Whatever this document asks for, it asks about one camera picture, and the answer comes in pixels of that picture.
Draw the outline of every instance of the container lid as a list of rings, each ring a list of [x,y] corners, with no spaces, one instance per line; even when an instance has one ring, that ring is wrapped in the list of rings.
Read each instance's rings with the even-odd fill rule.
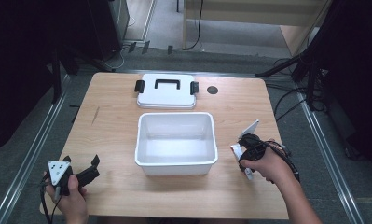
[[[198,82],[190,75],[149,73],[136,82],[137,104],[143,108],[192,109]]]

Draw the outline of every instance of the white plastic bin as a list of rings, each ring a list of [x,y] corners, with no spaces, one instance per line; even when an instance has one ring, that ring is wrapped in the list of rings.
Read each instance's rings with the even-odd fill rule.
[[[209,113],[146,113],[138,127],[135,161],[146,175],[204,175],[218,159]]]

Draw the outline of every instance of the black latch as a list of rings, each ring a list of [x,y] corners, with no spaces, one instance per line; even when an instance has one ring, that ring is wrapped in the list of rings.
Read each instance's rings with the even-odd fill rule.
[[[190,83],[190,95],[194,95],[194,93],[197,93],[200,91],[200,84],[199,82],[192,81]]]
[[[143,93],[144,90],[145,90],[145,81],[144,80],[137,80],[134,91],[138,91],[139,93]]]

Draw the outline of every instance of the metal rail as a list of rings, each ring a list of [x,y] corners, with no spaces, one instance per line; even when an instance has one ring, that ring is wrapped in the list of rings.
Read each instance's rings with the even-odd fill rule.
[[[304,95],[299,93],[298,99],[304,100]],[[306,103],[302,103],[302,108],[316,139],[317,145],[319,146],[320,152],[322,153],[328,173],[331,175],[334,186],[337,189],[339,199],[341,200],[343,208],[348,215],[349,222],[352,224],[364,223],[362,215],[354,201],[353,195],[351,194],[351,190],[338,167],[337,161],[327,140],[325,139],[319,121],[317,120],[315,114],[310,111]]]
[[[19,199],[23,187],[28,180],[29,174],[32,172],[34,168],[34,164],[37,160],[37,157],[40,155],[41,148],[46,142],[47,136],[51,130],[52,124],[54,123],[55,119],[60,112],[63,101],[65,99],[68,87],[71,84],[71,78],[66,75],[62,81],[62,95],[60,99],[51,106],[46,118],[43,121],[40,130],[38,131],[31,147],[29,148],[28,153],[26,154],[25,159],[22,162],[20,170],[14,177],[10,187],[7,190],[5,198],[3,199],[2,203],[0,204],[0,224],[7,223],[8,219],[11,215],[14,206]]]

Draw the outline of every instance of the white triangular marker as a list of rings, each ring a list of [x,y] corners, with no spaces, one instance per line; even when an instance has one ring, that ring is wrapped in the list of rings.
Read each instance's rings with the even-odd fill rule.
[[[69,166],[70,166],[69,161],[48,162],[49,175],[51,176],[52,185],[55,186],[60,182],[62,176],[64,175]]]
[[[241,133],[241,135],[239,135],[238,138],[241,139],[247,133],[254,133],[255,129],[257,128],[258,123],[259,123],[259,119],[256,119],[255,122],[252,123],[252,125],[247,127],[247,129],[243,130],[243,133]]]

